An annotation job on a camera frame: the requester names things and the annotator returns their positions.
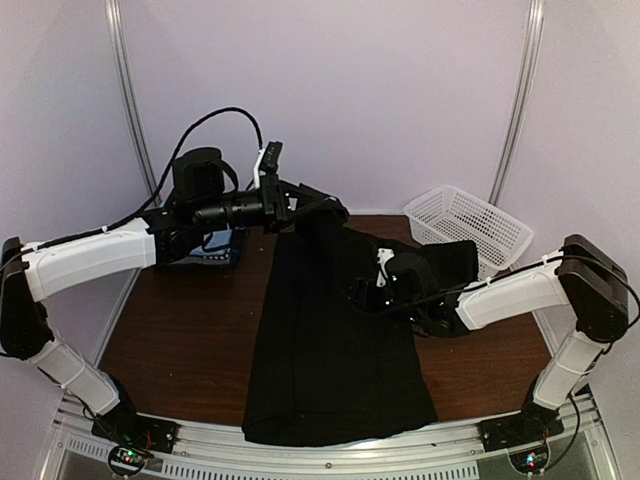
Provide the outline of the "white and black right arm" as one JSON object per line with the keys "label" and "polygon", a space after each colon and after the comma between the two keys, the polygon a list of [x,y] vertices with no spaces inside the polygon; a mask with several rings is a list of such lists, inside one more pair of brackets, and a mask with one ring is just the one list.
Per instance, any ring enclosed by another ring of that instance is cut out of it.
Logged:
{"label": "white and black right arm", "polygon": [[475,331],[547,307],[569,306],[576,317],[547,366],[532,382],[512,430],[535,440],[551,413],[586,377],[599,357],[636,324],[628,301],[638,296],[624,269],[580,234],[537,262],[481,281],[443,288],[424,255],[378,248],[369,277],[342,280],[344,294],[360,312],[397,315],[432,336],[449,337],[456,326]]}

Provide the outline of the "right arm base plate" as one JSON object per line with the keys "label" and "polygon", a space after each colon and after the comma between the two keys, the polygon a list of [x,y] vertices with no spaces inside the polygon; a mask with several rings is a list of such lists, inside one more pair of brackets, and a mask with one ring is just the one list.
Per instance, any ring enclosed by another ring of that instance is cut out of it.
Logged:
{"label": "right arm base plate", "polygon": [[549,463],[549,439],[564,432],[563,422],[554,417],[526,417],[522,412],[483,420],[479,433],[485,452],[506,450],[511,466],[520,474],[540,474]]}

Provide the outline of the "black long sleeve shirt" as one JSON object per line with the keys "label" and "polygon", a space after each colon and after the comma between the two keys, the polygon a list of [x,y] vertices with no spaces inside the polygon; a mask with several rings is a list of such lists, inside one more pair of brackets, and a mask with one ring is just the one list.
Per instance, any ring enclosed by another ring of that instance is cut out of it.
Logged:
{"label": "black long sleeve shirt", "polygon": [[341,282],[369,277],[378,248],[425,256],[443,288],[478,276],[472,241],[413,248],[320,213],[278,236],[241,429],[252,443],[322,447],[387,438],[435,423],[412,323],[358,313]]}

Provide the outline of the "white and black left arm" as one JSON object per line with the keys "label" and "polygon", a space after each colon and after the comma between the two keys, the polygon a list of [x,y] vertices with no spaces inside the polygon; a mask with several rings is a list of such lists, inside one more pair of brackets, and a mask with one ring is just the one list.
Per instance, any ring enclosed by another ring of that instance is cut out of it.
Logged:
{"label": "white and black left arm", "polygon": [[116,226],[66,238],[22,244],[5,241],[1,257],[1,348],[27,361],[105,417],[123,444],[144,433],[125,391],[89,363],[48,324],[43,300],[71,287],[127,270],[172,264],[232,227],[277,233],[320,209],[343,209],[333,196],[278,176],[282,145],[259,151],[252,188],[238,188],[235,171],[215,147],[193,149],[173,160],[173,189],[166,203],[144,209]]}

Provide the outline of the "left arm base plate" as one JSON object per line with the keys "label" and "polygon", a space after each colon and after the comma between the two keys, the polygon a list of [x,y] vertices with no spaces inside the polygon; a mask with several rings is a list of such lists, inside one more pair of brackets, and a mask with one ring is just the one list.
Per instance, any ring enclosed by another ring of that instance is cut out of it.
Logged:
{"label": "left arm base plate", "polygon": [[109,440],[107,466],[119,477],[132,477],[161,463],[159,454],[171,454],[177,440],[176,422],[137,415],[133,426],[115,426],[104,417],[92,420],[91,433]]}

